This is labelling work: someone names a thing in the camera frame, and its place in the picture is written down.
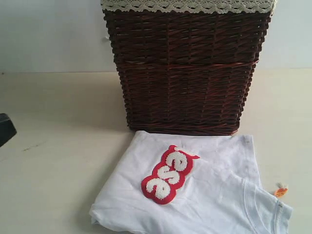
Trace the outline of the white t-shirt with red lettering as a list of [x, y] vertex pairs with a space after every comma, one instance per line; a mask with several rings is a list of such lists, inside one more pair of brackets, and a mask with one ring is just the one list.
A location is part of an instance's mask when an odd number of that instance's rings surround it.
[[292, 209], [262, 188], [253, 138], [135, 133], [90, 209], [133, 234], [286, 234]]

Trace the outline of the dark brown wicker basket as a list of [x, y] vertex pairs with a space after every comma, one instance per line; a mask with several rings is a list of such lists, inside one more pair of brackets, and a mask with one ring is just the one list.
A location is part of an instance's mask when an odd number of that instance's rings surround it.
[[104, 19], [131, 130], [238, 130], [270, 13], [104, 10]]

